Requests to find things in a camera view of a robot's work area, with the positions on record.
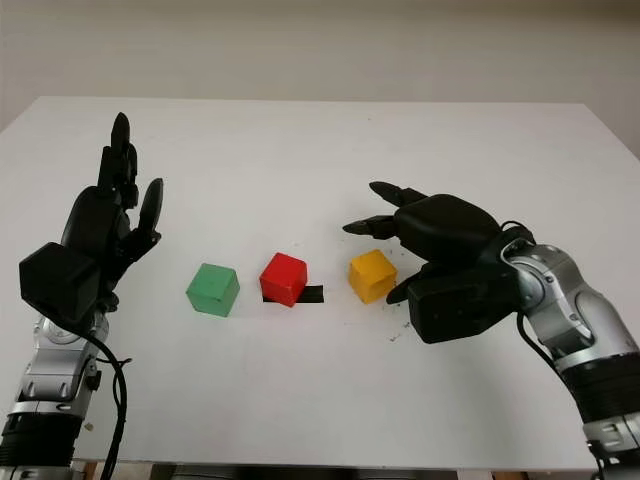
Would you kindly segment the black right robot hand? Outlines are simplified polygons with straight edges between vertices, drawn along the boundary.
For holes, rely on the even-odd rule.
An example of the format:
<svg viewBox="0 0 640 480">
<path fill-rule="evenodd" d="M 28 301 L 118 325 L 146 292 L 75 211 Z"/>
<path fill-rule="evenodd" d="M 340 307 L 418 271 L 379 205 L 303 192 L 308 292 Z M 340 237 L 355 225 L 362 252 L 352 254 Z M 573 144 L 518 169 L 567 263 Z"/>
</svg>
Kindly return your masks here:
<svg viewBox="0 0 640 480">
<path fill-rule="evenodd" d="M 402 247 L 425 260 L 435 274 L 447 275 L 474 266 L 502 232 L 489 213 L 456 196 L 428 196 L 383 181 L 373 181 L 369 187 L 397 210 L 392 215 L 353 221 L 343 230 L 376 240 L 396 237 Z"/>
</svg>

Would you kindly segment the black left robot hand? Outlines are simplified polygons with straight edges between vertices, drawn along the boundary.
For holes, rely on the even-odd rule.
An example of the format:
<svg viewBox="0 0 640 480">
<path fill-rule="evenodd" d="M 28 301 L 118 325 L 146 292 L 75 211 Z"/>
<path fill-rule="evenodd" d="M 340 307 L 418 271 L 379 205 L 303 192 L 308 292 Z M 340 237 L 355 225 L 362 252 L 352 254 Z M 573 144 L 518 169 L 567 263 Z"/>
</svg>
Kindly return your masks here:
<svg viewBox="0 0 640 480">
<path fill-rule="evenodd" d="M 156 230 L 164 182 L 154 179 L 143 199 L 136 184 L 138 155 L 130 140 L 128 117 L 117 114 L 110 144 L 102 151 L 97 184 L 76 198 L 62 235 L 62 245 L 96 262 L 100 269 L 97 305 L 117 310 L 114 290 L 128 268 L 161 239 Z"/>
</svg>

